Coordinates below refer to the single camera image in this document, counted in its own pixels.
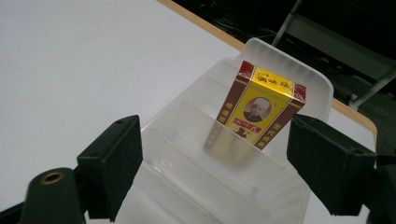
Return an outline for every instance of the white table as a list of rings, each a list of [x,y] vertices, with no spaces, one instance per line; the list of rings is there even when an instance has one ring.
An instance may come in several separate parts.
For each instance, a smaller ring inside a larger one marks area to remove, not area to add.
[[[76,167],[111,122],[137,114],[143,127],[238,53],[153,0],[2,1],[0,211],[34,176]],[[374,149],[372,133],[333,109],[329,123]]]

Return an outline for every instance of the floor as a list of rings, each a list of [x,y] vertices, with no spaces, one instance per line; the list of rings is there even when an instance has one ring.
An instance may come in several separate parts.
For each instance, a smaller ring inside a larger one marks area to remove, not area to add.
[[[183,0],[177,2],[183,6]],[[249,29],[249,32],[244,32],[244,27],[233,19],[232,13],[227,11],[222,11],[221,15],[213,15],[212,13],[208,16],[207,12],[200,10],[193,2],[189,2],[183,7],[190,9],[193,13],[244,43],[251,37],[258,37],[265,42],[271,43],[276,34],[275,31],[265,27],[258,27],[255,30]],[[319,70],[333,84],[333,97],[346,105],[352,94],[360,95],[369,90],[375,82],[324,53],[312,49],[292,36],[285,35],[277,47]],[[375,124],[378,131],[376,150],[378,153],[386,155],[396,155],[396,138],[394,137],[396,136],[395,86],[395,82],[390,83],[382,91],[362,104],[358,110]]]

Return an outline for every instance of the brown and yellow box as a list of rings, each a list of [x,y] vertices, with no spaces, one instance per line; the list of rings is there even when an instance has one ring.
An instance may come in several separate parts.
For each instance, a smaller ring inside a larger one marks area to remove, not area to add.
[[[305,86],[243,62],[217,120],[263,149],[305,105]]]

